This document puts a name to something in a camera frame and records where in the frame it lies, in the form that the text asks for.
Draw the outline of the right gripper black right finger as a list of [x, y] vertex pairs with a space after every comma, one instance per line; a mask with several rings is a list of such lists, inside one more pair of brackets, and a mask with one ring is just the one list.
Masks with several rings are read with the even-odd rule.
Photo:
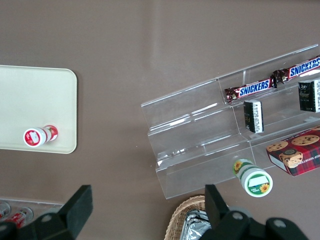
[[247, 240], [250, 218], [238, 210], [230, 210], [214, 184], [205, 186], [205, 211], [211, 229], [204, 234], [206, 240]]

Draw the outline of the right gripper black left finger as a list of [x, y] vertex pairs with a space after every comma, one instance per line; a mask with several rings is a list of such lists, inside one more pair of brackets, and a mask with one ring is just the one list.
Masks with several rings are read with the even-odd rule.
[[82, 185], [58, 212], [40, 215], [17, 231], [18, 240], [75, 240], [93, 212], [91, 185]]

